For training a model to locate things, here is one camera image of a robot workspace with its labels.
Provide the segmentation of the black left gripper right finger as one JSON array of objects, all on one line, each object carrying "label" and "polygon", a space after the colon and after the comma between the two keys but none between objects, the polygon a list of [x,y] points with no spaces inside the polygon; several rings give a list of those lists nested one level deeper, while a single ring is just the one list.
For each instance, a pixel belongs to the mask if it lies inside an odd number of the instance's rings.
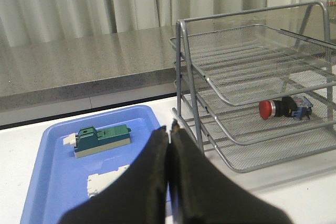
[{"label": "black left gripper right finger", "polygon": [[291,223],[281,209],[221,173],[176,120],[169,144],[169,187],[177,223]]}]

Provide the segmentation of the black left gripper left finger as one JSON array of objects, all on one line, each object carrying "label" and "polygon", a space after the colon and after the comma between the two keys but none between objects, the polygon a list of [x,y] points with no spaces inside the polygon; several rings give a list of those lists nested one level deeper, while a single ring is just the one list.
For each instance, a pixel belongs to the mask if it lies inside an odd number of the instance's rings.
[{"label": "black left gripper left finger", "polygon": [[162,126],[105,190],[66,212],[59,223],[165,223],[169,137]]}]

